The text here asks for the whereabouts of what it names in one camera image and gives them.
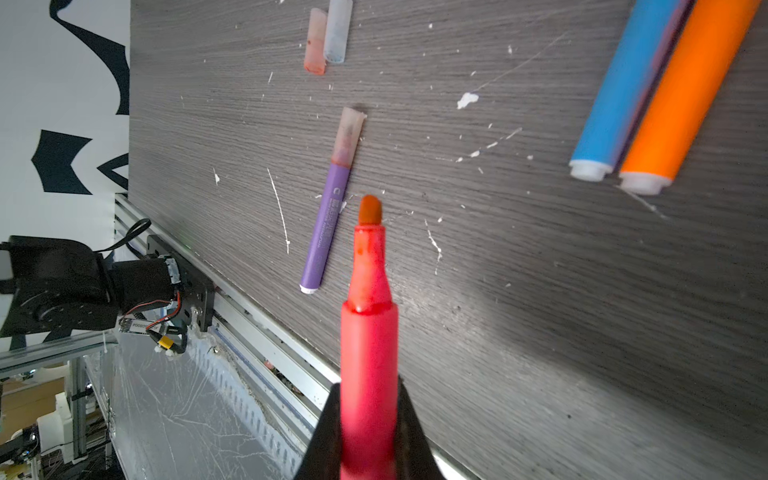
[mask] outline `metal frame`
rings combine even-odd
[[[128,201],[126,194],[115,195],[114,226],[117,235],[122,235],[130,225],[144,217]],[[256,300],[239,290],[212,265],[202,260],[197,252],[180,243],[162,227],[153,223],[148,231],[133,240],[132,246],[145,252],[147,238],[151,234],[161,237],[214,282],[217,293],[214,298],[212,333],[232,350],[241,368],[249,369],[263,380],[260,383],[268,398],[282,403],[285,409],[296,416],[296,419],[288,422],[287,425],[295,429],[297,437],[311,437],[331,385],[341,380],[338,367],[297,338]],[[297,387],[301,394],[296,394],[276,380],[276,377],[263,366],[265,359],[268,359]],[[478,478],[434,443],[431,444],[438,467],[447,480]]]
[[[65,362],[79,356],[106,349],[118,341],[111,330],[81,333],[49,343],[11,350],[0,355],[0,378],[28,372],[41,366]]]
[[[69,409],[72,413],[72,453],[75,463],[79,458],[88,454],[87,439],[85,437],[85,404],[88,401],[85,393],[88,378],[85,374],[85,361],[80,355],[69,361],[69,376],[71,391],[69,394]]]

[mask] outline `translucent marker cap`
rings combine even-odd
[[[600,182],[612,172],[610,165],[594,160],[571,160],[571,176],[585,182]]]
[[[331,63],[343,63],[346,57],[346,40],[349,37],[349,21],[352,19],[352,0],[331,0],[328,5],[328,26],[323,54]]]
[[[621,172],[621,189],[636,195],[658,195],[661,189],[669,187],[672,180],[655,174]]]
[[[323,57],[323,46],[326,42],[326,22],[328,16],[319,8],[310,12],[310,27],[306,32],[306,53],[304,68],[315,75],[326,73],[326,59]]]
[[[332,163],[340,167],[352,168],[352,160],[355,158],[362,122],[367,117],[368,115],[361,111],[344,107],[344,111],[341,112],[339,131],[336,132],[336,144],[333,145]]]

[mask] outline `white paint splatter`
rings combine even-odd
[[[512,133],[510,133],[509,135],[507,135],[505,140],[509,140],[510,138],[514,137],[516,134],[519,134],[522,131],[523,131],[523,127],[518,128],[517,130],[515,130]]]
[[[266,174],[270,176],[272,190],[274,190],[275,198],[277,199],[277,208],[280,210],[280,219],[283,221],[283,232],[286,234],[286,254],[290,255],[290,240],[288,240],[288,229],[286,229],[286,219],[283,216],[283,208],[280,206],[280,197],[277,196],[277,188],[275,187],[275,181],[272,180],[272,173],[269,168],[266,169]]]
[[[466,92],[465,94],[462,95],[461,100],[456,102],[456,104],[458,105],[456,108],[461,110],[462,108],[466,108],[467,105],[473,104],[478,100],[480,100],[480,95]]]
[[[440,259],[442,258],[442,248],[437,246],[437,242],[435,242],[435,239],[432,238],[432,232],[429,231],[429,223],[427,223],[427,219],[424,219],[424,224],[427,227],[427,236],[429,237],[429,241],[432,242],[432,246],[437,249],[437,262],[435,262],[435,275],[437,275],[437,264],[440,263]]]
[[[646,207],[648,210],[650,210],[651,212],[653,212],[656,215],[658,215],[660,219],[662,219],[662,220],[669,220],[670,219],[668,216],[666,216],[663,213],[661,213],[659,211],[659,209],[656,207],[656,205],[649,204],[647,201],[645,201],[645,199],[643,197],[640,197],[639,195],[633,194],[630,191],[623,190],[618,185],[614,185],[614,186],[616,188],[618,188],[619,190],[623,191],[624,193],[626,193],[627,195],[629,195],[630,197],[634,198],[635,200],[637,200],[641,204],[643,204],[643,206]]]

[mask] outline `dark wood table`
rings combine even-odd
[[[306,27],[327,5],[133,0],[131,201],[338,362],[377,194],[401,372],[483,478],[765,478],[768,8],[651,211],[567,167],[631,5],[359,0],[346,63],[317,77]],[[307,296],[344,106],[368,119]]]

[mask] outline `wires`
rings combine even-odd
[[[174,318],[176,315],[178,315],[178,313],[180,311],[181,311],[181,292],[177,290],[177,292],[176,292],[176,309],[174,310],[174,312],[173,313],[169,313],[166,316],[164,316],[163,318],[161,318],[161,319],[159,319],[159,320],[157,320],[155,322],[150,323],[149,325],[147,325],[146,330],[149,330],[150,328],[152,328],[153,326],[157,325],[158,323],[162,323],[162,322],[165,322],[166,320],[170,320],[170,319]]]
[[[40,456],[41,456],[41,457],[44,457],[44,456],[46,456],[47,454],[49,454],[49,453],[53,452],[55,449],[57,449],[57,448],[59,448],[59,447],[63,447],[63,446],[65,446],[65,445],[70,445],[71,443],[74,443],[74,440],[73,440],[72,442],[66,442],[66,443],[60,443],[60,444],[58,444],[58,445],[54,445],[54,446],[50,447],[48,450],[46,450],[45,452],[41,452],[41,453],[40,453]]]
[[[126,247],[127,249],[129,249],[129,250],[131,251],[131,253],[132,253],[132,254],[134,254],[134,255],[136,256],[136,258],[138,258],[139,260],[146,260],[146,259],[147,259],[147,256],[146,256],[146,255],[144,255],[142,252],[140,252],[140,251],[136,250],[136,249],[134,248],[134,246],[133,246],[133,245],[131,245],[130,243],[126,243],[126,244],[125,244],[125,247]]]
[[[96,250],[95,253],[108,252],[110,250],[116,250],[117,248],[122,247],[126,243],[130,242],[134,238],[136,238],[139,235],[141,235],[142,233],[144,233],[144,231],[146,231],[151,226],[152,226],[152,220],[150,220],[148,218],[142,218],[138,222],[134,223],[133,226],[131,228],[129,228],[127,232],[125,232],[125,237],[123,237],[116,244],[110,245],[109,247],[104,248],[103,250]]]
[[[124,319],[126,316],[129,316],[131,314],[131,312],[133,312],[134,310],[136,310],[140,306],[147,306],[147,305],[152,305],[153,303],[160,303],[160,302],[165,303],[166,305],[170,305],[170,300],[152,300],[151,302],[139,303],[134,308],[128,310],[125,313],[125,315],[123,315],[123,318],[121,318],[121,319]]]

